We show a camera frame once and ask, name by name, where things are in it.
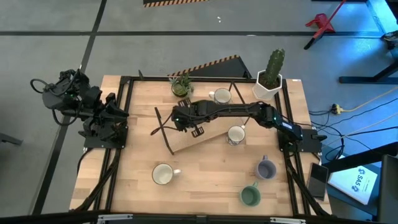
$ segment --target plant pot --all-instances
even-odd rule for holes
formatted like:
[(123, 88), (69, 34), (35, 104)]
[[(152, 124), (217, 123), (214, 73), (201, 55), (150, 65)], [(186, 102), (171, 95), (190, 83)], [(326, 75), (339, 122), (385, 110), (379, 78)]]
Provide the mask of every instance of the plant pot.
[(254, 97), (257, 100), (271, 100), (272, 97), (274, 97), (274, 95), (279, 91), (279, 89), (282, 88), (282, 75), (279, 74), (280, 85), (277, 88), (269, 90), (259, 83), (260, 73), (263, 73), (263, 72), (265, 72), (265, 70), (258, 72), (257, 81), (256, 81), (256, 84), (253, 86), (252, 91), (253, 91)]
[(174, 86), (172, 85), (172, 92), (173, 92), (173, 94), (174, 94), (176, 97), (183, 98), (183, 97), (186, 97), (186, 96), (188, 95), (188, 92), (186, 92), (186, 93), (184, 93), (184, 94), (182, 94), (182, 95), (176, 94), (176, 93), (174, 92), (174, 88), (173, 88), (173, 87), (174, 87)]

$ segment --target white mug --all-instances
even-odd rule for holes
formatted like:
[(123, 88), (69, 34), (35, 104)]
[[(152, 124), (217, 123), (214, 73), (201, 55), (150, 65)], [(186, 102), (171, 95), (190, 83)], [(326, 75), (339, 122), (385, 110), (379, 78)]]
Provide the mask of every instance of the white mug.
[(209, 97), (217, 104), (228, 104), (232, 98), (231, 92), (225, 88), (209, 92)]
[(181, 170), (173, 170), (173, 168), (168, 164), (159, 164), (152, 171), (152, 179), (156, 184), (165, 185), (173, 179), (173, 176), (180, 173)]
[(243, 141), (244, 137), (246, 136), (244, 128), (244, 125), (230, 127), (226, 136), (226, 140), (230, 145), (236, 146)]

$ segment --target green mug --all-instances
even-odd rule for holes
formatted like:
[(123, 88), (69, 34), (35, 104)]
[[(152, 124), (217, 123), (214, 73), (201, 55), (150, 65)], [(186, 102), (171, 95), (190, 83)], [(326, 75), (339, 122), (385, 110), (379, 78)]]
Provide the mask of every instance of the green mug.
[(257, 189), (258, 184), (259, 183), (256, 181), (253, 185), (249, 185), (243, 188), (243, 190), (239, 194), (243, 204), (251, 207), (260, 204), (261, 193), (259, 189)]

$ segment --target succulent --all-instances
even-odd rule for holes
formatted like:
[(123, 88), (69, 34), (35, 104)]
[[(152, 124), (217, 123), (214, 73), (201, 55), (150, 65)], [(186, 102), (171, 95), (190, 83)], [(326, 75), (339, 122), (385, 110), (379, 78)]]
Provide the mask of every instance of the succulent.
[(264, 73), (260, 74), (259, 83), (271, 90), (277, 88), (280, 83), (278, 79), (279, 72), (284, 64), (285, 50), (277, 49), (274, 50), (269, 57), (267, 69)]
[(173, 91), (177, 95), (184, 95), (186, 93), (193, 92), (193, 86), (191, 85), (191, 79), (189, 79), (189, 73), (181, 74), (179, 77), (169, 78), (172, 84)]

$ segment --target white plant pot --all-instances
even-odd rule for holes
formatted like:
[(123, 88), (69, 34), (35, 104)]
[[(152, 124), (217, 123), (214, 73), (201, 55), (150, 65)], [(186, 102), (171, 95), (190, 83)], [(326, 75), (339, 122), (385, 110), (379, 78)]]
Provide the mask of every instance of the white plant pot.
[(262, 86), (259, 83), (259, 77), (260, 77), (260, 73), (265, 72), (265, 70), (258, 72), (257, 74), (257, 81), (256, 84), (253, 86), (252, 90), (253, 90), (253, 94), (254, 97), (257, 100), (271, 100), (272, 97), (274, 97), (274, 95), (279, 91), (279, 89), (282, 88), (282, 75), (279, 74), (279, 78), (280, 78), (280, 85), (277, 88), (268, 90), (266, 87)]

